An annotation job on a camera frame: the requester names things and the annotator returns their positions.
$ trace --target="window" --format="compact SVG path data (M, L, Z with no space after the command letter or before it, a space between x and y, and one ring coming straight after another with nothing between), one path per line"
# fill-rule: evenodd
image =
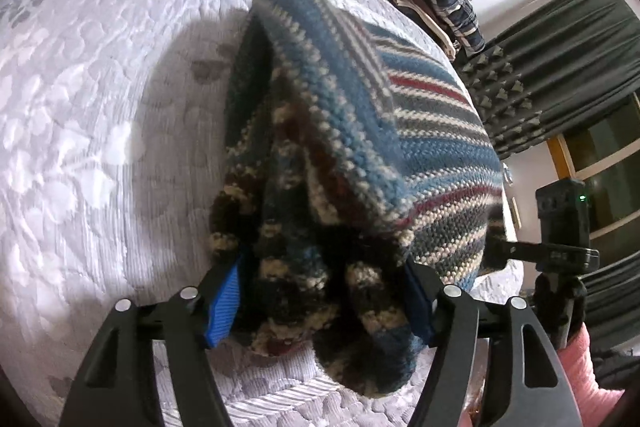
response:
M559 137L572 177L589 198L591 244L601 266L640 250L640 100Z

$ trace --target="knitted sweater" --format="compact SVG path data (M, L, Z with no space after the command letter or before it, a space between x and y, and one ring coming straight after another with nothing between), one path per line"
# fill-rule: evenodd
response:
M254 0L229 83L215 256L242 254L235 338L311 339L361 394L408 381L422 341L402 301L411 255L472 285L501 230L500 162L455 80L327 0Z

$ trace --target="bedspread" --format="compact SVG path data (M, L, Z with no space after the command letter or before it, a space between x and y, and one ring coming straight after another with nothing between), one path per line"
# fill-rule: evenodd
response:
M385 0L331 1L450 69ZM226 82L250 3L0 0L0 365L43 426L118 298L163 300L209 268ZM510 294L521 272L502 291L478 285ZM163 413L180 425L161 343L155 356ZM430 358L376 400L323 376L309 346L210 353L230 415L251 426L405 425Z

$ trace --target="metal rivet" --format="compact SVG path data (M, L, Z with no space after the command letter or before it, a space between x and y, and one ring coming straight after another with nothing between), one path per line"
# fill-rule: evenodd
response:
M180 291L180 297L186 301L190 301L198 296L198 289L193 286L187 286Z
M444 286L444 295L447 297L460 297L462 295L462 290L453 284L447 284Z
M517 310L523 310L527 307L527 301L522 297L514 297L513 299L511 299L511 306L513 306Z
M131 308L131 301L129 299L120 299L116 302L116 311L125 312Z

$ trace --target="blue stripe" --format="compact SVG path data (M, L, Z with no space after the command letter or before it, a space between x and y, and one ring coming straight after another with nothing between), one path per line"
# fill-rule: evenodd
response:
M356 121L350 122L346 111L338 104L339 93L335 89L330 89L326 80L320 75L318 70L320 64L309 60L309 51L284 27L282 20L273 13L271 7L265 7L264 4L258 5L260 18L271 41L286 49L287 60L292 64L291 69L298 69L299 77L307 83L308 90L318 96L316 105L329 114L329 117L312 117L314 126L317 126L320 121L326 121L332 129L337 131L340 141L354 152L354 157L350 160L366 172L366 180L370 187L382 190L387 208L406 206L401 203L408 194L401 178L404 175L402 168L404 164L396 128L393 123L385 123L377 117L368 90L363 83L354 81L358 73L353 67L353 62L335 40L330 38L331 33L324 30L326 20L319 7L312 0L270 0L270 2L283 6L293 20L305 22L306 38L313 42L321 57L331 58L326 61L326 64L335 75L338 86L351 103L350 105L354 107ZM358 135L361 130L365 133L364 139ZM370 149L370 145L367 146L364 140L370 140L373 150L384 165L376 158L370 159L364 153ZM332 152L331 154L344 158L343 153ZM394 166L400 176L389 178L388 169L385 169L385 166ZM342 172L342 174L349 180L352 187L360 180L354 171ZM377 198L373 195L373 191L372 188L370 196Z
M457 286L460 286L463 291L469 293L471 289L474 287L474 282L476 281L476 277L478 276L478 270L473 270L469 274L468 277L463 277L457 283Z
M420 57L406 57L380 49L378 49L378 51L386 66L392 70L432 76L445 84L449 84L449 86L455 87L456 90L460 90L460 84L456 81L455 77L449 73L449 71L431 60L425 60Z
M408 41L407 39L403 39L402 37L397 36L395 33L390 32L385 28L381 28L380 26L376 26L374 24L363 22L365 29L374 37L382 37L391 39L403 46L408 46L410 48L415 48L415 44Z
M412 194L420 194L437 187L450 187L455 183L469 181L474 181L476 184L481 184L482 181L484 181L491 185L500 186L502 184L502 175L495 171L493 174L488 172L452 172L444 174L443 176L421 180L416 184L412 184L410 190Z
M500 160L490 146L449 138L402 138L408 175L444 168L487 167L500 171Z

